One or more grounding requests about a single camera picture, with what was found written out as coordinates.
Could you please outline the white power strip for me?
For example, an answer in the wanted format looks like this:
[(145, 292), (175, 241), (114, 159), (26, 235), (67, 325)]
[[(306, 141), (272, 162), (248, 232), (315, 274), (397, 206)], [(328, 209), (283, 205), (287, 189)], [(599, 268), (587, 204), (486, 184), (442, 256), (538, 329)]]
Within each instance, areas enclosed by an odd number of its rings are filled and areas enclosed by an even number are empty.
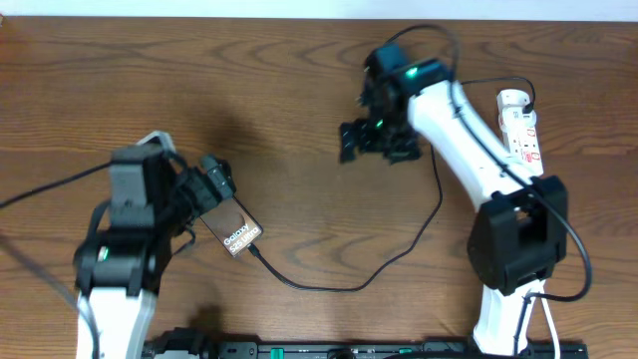
[(544, 170), (535, 127), (537, 115), (535, 110), (529, 108), (529, 94), (522, 90), (505, 89), (496, 96), (496, 102), (504, 146), (534, 176), (542, 176)]

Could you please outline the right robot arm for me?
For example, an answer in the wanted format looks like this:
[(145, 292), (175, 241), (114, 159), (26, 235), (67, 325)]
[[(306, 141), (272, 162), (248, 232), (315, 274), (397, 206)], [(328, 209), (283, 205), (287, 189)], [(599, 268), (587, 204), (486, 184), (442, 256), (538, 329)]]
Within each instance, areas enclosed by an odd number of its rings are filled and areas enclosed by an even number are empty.
[(476, 211), (468, 255), (483, 290), (474, 344), (484, 354), (522, 353), (531, 307), (545, 298), (545, 281), (566, 254), (567, 191), (543, 174), (533, 93), (497, 94), (496, 136), (442, 62), (412, 63), (386, 44), (364, 68), (361, 101), (369, 114), (341, 125), (341, 162), (363, 153), (414, 161), (419, 138), (432, 145)]

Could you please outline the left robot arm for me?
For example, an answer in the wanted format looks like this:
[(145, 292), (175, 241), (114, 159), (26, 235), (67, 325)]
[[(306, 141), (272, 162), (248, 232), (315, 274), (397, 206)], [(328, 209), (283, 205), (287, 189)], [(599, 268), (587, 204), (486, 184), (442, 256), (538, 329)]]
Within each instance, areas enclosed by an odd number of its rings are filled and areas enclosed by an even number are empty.
[(227, 161), (206, 155), (191, 167), (159, 144), (113, 151), (110, 178), (74, 254), (79, 358), (142, 356), (172, 240), (236, 191)]

